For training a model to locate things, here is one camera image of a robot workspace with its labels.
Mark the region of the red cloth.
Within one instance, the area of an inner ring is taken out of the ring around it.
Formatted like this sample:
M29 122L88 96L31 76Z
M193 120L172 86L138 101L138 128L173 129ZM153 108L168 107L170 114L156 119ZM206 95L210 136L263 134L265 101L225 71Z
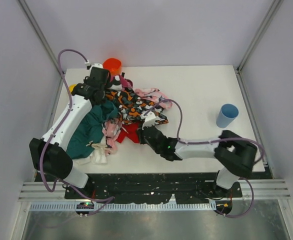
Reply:
M118 143L122 143L125 138L128 138L133 143L139 144L140 141L139 141L139 137L137 134L138 128L139 128L139 124L137 122L129 124L129 125L122 125L120 133L119 133L116 141Z

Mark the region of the orange black camouflage cloth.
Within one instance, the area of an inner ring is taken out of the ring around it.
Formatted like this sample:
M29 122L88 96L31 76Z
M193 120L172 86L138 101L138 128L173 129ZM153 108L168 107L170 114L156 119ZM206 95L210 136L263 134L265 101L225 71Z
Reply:
M118 118L123 125L140 122L140 115L152 107L155 107L152 111L156 116L156 125L163 125L169 122L167 117L163 114L165 109L161 109L160 107L156 108L161 102L153 103L144 100L134 93L134 89L126 88L122 91L106 90L105 96L117 107Z

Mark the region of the pink camouflage garment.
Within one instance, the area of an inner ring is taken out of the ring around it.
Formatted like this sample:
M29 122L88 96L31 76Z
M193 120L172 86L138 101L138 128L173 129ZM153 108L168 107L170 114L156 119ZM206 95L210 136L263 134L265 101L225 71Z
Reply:
M106 85L107 90L124 91L125 89L131 90L133 83L131 80L124 78L123 74L114 75L111 77L110 82ZM102 133L105 137L106 148L105 155L109 156L117 152L116 140L121 132L122 123L118 117L113 117L103 124Z

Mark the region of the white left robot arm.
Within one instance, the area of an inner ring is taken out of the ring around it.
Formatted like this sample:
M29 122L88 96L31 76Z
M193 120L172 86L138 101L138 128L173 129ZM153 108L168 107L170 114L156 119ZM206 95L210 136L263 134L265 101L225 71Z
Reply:
M89 68L89 75L78 83L69 97L60 117L40 139L33 138L29 144L33 166L42 174L51 175L69 185L83 189L89 176L78 170L67 147L83 118L93 106L101 104L105 98L105 88L111 74L102 64L95 63Z

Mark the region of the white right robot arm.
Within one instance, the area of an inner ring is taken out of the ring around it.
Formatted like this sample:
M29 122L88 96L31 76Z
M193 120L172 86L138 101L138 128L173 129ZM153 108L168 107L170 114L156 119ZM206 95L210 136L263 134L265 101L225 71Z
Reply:
M216 159L223 168L216 174L213 187L230 190L240 178L248 178L255 165L258 148L230 130L223 130L217 139L181 140L167 137L155 126L140 127L137 130L139 143L148 145L167 161L186 159Z

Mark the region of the light pink patterned cloth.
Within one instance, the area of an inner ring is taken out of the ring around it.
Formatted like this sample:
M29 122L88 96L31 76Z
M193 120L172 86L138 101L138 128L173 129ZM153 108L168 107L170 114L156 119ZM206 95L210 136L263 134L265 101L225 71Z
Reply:
M158 88L136 88L134 93L141 97L143 100L147 100L149 102L153 102L154 104L159 103L167 99L168 97L161 92ZM161 108L163 110L169 110L172 107L172 103L170 101L159 103L156 108Z

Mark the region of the white cloth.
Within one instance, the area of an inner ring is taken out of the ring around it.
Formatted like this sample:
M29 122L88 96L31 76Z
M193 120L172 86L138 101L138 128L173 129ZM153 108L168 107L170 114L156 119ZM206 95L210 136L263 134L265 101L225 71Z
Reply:
M107 164L107 156L106 149L108 145L105 143L93 143L90 141L87 145L93 149L93 152L86 158L75 159L75 163L77 165L86 165L86 164L94 164L94 165L105 165Z

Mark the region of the orange plastic cup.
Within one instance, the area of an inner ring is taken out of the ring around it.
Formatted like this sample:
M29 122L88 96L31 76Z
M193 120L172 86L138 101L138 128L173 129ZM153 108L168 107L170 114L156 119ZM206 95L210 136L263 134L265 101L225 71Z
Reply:
M108 58L102 64L103 68L108 70L112 76L122 73L122 62L116 58Z

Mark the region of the yellow lemon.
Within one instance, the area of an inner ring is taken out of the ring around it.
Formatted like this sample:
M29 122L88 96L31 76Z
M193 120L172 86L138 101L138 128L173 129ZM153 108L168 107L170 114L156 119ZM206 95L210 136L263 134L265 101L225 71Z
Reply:
M76 84L69 86L69 92L72 96L75 95L75 87L76 87Z

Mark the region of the teal green shorts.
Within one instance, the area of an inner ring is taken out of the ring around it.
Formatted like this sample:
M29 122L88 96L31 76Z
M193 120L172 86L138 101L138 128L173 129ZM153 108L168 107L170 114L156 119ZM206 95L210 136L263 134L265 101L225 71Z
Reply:
M71 159L84 159L94 151L90 143L99 144L104 136L103 124L118 116L117 107L109 100L95 105L85 115L73 133L66 153Z

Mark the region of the blue plastic cup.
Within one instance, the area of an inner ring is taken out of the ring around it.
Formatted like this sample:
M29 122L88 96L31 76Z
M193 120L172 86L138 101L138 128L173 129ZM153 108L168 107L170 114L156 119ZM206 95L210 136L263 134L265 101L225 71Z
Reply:
M216 118L216 125L219 128L226 128L236 119L239 115L238 108L230 103L221 106L218 116Z

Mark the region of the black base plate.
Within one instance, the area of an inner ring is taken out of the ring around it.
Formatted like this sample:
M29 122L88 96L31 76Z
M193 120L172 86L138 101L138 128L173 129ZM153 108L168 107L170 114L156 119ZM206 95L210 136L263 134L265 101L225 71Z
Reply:
M215 184L215 177L214 173L90 174L88 186L74 190L64 184L63 188L65 199L114 197L114 204L166 204L172 196L178 204L243 197L239 182L223 190Z

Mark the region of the left aluminium frame post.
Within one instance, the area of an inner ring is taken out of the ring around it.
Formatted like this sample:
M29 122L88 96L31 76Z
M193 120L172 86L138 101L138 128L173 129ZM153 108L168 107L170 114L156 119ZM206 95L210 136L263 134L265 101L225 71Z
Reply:
M26 19L28 20L29 24L31 25L33 31L35 32L38 40L40 41L41 45L43 46L45 52L47 53L51 63L53 64L54 68L57 72L59 72L58 60L55 56L49 42L47 41L40 25L38 24L32 10L30 9L29 5L25 0L17 0L16 1L19 7L21 8L23 14L25 15Z

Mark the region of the aluminium frame post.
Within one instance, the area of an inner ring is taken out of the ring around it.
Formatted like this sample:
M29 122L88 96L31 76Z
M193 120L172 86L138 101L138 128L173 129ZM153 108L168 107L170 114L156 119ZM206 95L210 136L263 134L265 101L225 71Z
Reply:
M274 17L276 16L278 10L280 9L284 0L273 0L271 5L269 6L266 14L264 15L257 31L255 32L247 50L244 53L239 65L236 67L236 71L238 74L244 69L246 63L250 59L251 55L253 54L254 50L257 48L258 44L262 40L263 36L265 35L266 31L268 30L271 22L273 21Z
M40 25L38 24L32 10L30 9L29 5L25 0L17 0L16 1L19 7L21 8L23 14L25 15L26 19L28 20L29 24L31 25L33 31L35 32L38 40L40 41L41 45L43 46L45 52L47 53L51 63L53 64L54 68L57 72L59 72L58 60L55 56L49 42L47 41Z

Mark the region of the right aluminium frame post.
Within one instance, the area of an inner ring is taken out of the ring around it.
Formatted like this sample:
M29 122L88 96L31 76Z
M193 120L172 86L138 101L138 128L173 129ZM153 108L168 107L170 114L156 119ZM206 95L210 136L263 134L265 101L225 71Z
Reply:
M265 35L266 31L268 30L271 22L273 21L274 17L276 16L278 10L280 9L284 0L273 0L271 5L269 6L266 14L264 15L257 31L255 32L247 50L244 53L239 65L236 67L236 71L238 74L244 69L246 63L250 59L251 55L253 54L254 50L257 48L258 44L262 40L263 36Z

